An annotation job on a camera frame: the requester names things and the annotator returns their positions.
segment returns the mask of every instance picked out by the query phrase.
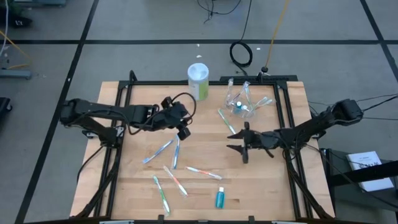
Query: coiled black cable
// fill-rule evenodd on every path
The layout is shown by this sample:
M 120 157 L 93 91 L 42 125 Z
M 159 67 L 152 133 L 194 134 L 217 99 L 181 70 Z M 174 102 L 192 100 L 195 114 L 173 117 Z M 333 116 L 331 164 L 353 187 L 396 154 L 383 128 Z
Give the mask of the coiled black cable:
M 242 72 L 243 72 L 243 74 L 244 74 L 245 76 L 247 76 L 248 73 L 247 73 L 245 70 L 243 70 L 243 68 L 247 68 L 248 66 L 250 66 L 251 62 L 253 61 L 253 51 L 250 49 L 250 47 L 249 47 L 247 44 L 245 44 L 244 42 L 242 42 L 243 37 L 244 37 L 244 33 L 246 32 L 246 27 L 248 26 L 248 20 L 249 20 L 250 9 L 251 9 L 251 2 L 252 2 L 252 0 L 250 0 L 250 3 L 249 3 L 248 16 L 247 16 L 247 18 L 246 18 L 246 23 L 245 23 L 245 25 L 244 25 L 244 30 L 243 30 L 242 37 L 241 37 L 240 40 L 238 40 L 238 41 L 236 41 L 236 42 L 233 42 L 233 43 L 231 44 L 231 46 L 229 47 L 229 56 L 231 57 L 232 62 L 233 62 L 240 70 L 242 70 Z M 233 48 L 235 47 L 235 45 L 237 45 L 237 44 L 243 46 L 243 47 L 247 50 L 247 52 L 249 53 L 249 61 L 248 61 L 248 62 L 246 62 L 246 63 L 239 63 L 237 60 L 235 60 L 234 55 L 232 54 L 232 50 L 233 50 Z

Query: yellow cable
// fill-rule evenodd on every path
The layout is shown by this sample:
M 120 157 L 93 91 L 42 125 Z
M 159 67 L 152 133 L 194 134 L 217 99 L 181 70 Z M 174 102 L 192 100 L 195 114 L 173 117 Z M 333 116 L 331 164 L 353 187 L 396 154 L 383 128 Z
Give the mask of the yellow cable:
M 284 9 L 282 10 L 282 13 L 281 13 L 280 16 L 279 16 L 278 24 L 276 25 L 276 28 L 275 28 L 275 31 L 274 31 L 274 35 L 272 36 L 271 44 L 270 44 L 269 49 L 268 49 L 268 56 L 267 56 L 266 68 L 267 68 L 267 65 L 268 65 L 268 61 L 269 61 L 269 59 L 270 59 L 270 57 L 271 57 L 271 50 L 272 50 L 272 46 L 274 45 L 274 40 L 275 40 L 275 37 L 276 37 L 276 33 L 278 33 L 279 26 L 280 26 L 281 23 L 282 23 L 282 20 L 283 20 L 283 18 L 284 18 L 285 11 L 286 11 L 286 9 L 287 9 L 287 5 L 289 4 L 289 2 L 290 2 L 290 0 L 285 0 Z
M 30 59 L 29 55 L 28 55 L 27 53 L 25 53 L 23 50 L 21 50 L 16 44 L 14 44 L 13 41 L 10 40 L 1 30 L 0 30 L 0 34 L 1 34 L 3 37 L 5 37 L 16 49 L 19 50 L 20 53 L 22 53 L 23 55 L 25 55 L 25 57 L 27 57 L 28 60 L 29 60 L 29 63 L 27 63 L 27 64 L 14 65 L 14 66 L 11 66 L 11 67 L 9 67 L 9 68 L 7 68 L 7 69 L 22 68 L 22 67 L 26 67 L 26 66 L 31 65 L 32 59 Z

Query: label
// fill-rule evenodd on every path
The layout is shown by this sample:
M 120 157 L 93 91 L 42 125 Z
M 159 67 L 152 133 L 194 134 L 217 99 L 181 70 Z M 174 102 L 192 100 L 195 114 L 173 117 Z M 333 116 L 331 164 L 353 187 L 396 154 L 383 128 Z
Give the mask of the label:
M 209 90 L 209 80 L 202 83 L 195 83 L 191 79 L 188 80 L 189 89 L 195 100 L 204 100 L 207 98 Z

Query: gray floor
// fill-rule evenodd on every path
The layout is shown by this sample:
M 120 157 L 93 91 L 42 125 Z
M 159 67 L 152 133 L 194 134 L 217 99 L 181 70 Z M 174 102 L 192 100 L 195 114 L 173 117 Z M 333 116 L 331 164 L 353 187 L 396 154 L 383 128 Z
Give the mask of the gray floor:
M 26 10 L 34 20 L 29 29 L 10 30 L 14 39 L 78 40 L 93 0 L 68 0 L 64 8 Z M 214 16 L 196 0 L 100 0 L 88 33 L 89 40 L 238 39 L 244 26 L 248 0 L 233 13 Z M 396 0 L 367 0 L 386 40 L 398 39 Z M 225 12 L 235 1 L 215 2 Z M 245 39 L 270 39 L 282 1 L 253 0 Z M 360 1 L 292 1 L 278 39 L 376 40 Z M 10 97 L 14 110 L 0 134 L 1 223 L 15 220 L 36 159 L 47 134 L 76 45 L 20 45 L 32 58 L 31 80 L 0 80 L 0 96 Z M 254 59 L 247 69 L 255 75 L 263 66 L 268 45 L 252 44 Z M 389 45 L 398 58 L 398 45 Z M 95 101 L 101 82 L 127 79 L 133 69 L 139 80 L 183 80 L 187 67 L 203 62 L 210 79 L 235 75 L 228 56 L 229 44 L 85 45 L 68 92 L 70 98 Z M 24 58 L 11 47 L 10 64 Z M 237 59 L 247 57 L 239 47 Z M 1 59 L 2 67 L 6 60 Z M 309 100 L 333 103 L 344 98 L 361 99 L 397 92 L 398 82 L 380 45 L 275 45 L 269 64 L 273 75 L 298 75 Z M 379 100 L 361 103 L 362 107 Z M 318 111 L 324 107 L 314 105 Z M 369 111 L 366 116 L 398 118 L 398 101 Z M 320 140 L 322 147 L 346 152 L 377 151 L 383 159 L 398 159 L 398 123 L 364 119 L 355 126 L 332 128 Z M 77 129 L 58 126 L 26 221 L 67 218 L 75 193 L 76 173 L 86 139 Z M 338 218 L 374 223 L 395 223 L 395 214 L 337 202 Z

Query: wooden table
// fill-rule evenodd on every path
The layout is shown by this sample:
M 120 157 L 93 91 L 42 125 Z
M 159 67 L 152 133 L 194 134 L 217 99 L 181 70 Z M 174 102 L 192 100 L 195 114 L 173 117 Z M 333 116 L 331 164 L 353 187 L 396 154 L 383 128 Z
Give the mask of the wooden table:
M 98 103 L 113 105 L 117 92 L 117 82 L 103 82 Z M 288 82 L 290 102 L 295 124 L 310 119 L 307 97 L 302 82 Z M 234 86 L 236 91 L 241 86 Z M 274 97 L 271 86 L 250 86 L 253 101 L 264 96 Z M 166 96 L 175 96 L 188 91 L 188 86 L 133 86 L 130 104 L 160 104 Z M 221 107 L 226 93 L 225 86 L 210 86 L 209 97 L 197 104 L 197 113 L 189 126 L 192 135 L 181 141 L 177 170 L 172 170 L 176 178 L 187 190 L 189 196 L 183 198 L 178 188 L 163 170 L 163 165 L 172 162 L 174 144 L 169 146 L 155 159 L 143 164 L 145 157 L 153 155 L 160 146 L 175 137 L 176 129 L 166 129 L 154 133 L 141 132 L 135 136 L 126 134 L 124 138 L 118 183 L 116 187 L 112 219 L 156 220 L 164 214 L 159 191 L 152 179 L 156 175 L 164 189 L 170 205 L 170 220 L 247 220 L 254 215 L 256 220 L 294 220 L 294 211 L 290 194 L 286 164 L 282 150 L 275 149 L 270 158 L 263 150 L 250 150 L 249 163 L 243 164 L 241 155 L 227 148 L 227 144 L 241 144 L 239 140 L 229 140 L 231 133 L 217 109 Z M 179 98 L 188 110 L 193 103 L 188 97 Z M 287 115 L 285 103 L 285 121 Z M 243 127 L 244 120 L 225 113 L 235 130 Z M 105 126 L 110 120 L 98 119 Z M 251 129 L 270 131 L 279 128 L 276 105 L 267 105 L 257 110 L 250 120 Z M 309 144 L 318 147 L 316 141 Z M 85 160 L 99 147 L 97 139 L 88 140 Z M 320 205 L 334 216 L 330 194 L 319 153 L 310 148 L 301 150 L 308 189 Z M 77 185 L 71 215 L 76 215 L 87 204 L 98 188 L 103 166 L 104 151 L 83 169 Z M 192 166 L 219 174 L 223 180 L 210 179 L 184 169 Z M 215 208 L 215 196 L 218 187 L 225 188 L 225 208 Z M 301 216 L 305 217 L 302 194 L 297 188 L 300 200 Z M 108 201 L 104 194 L 103 208 Z

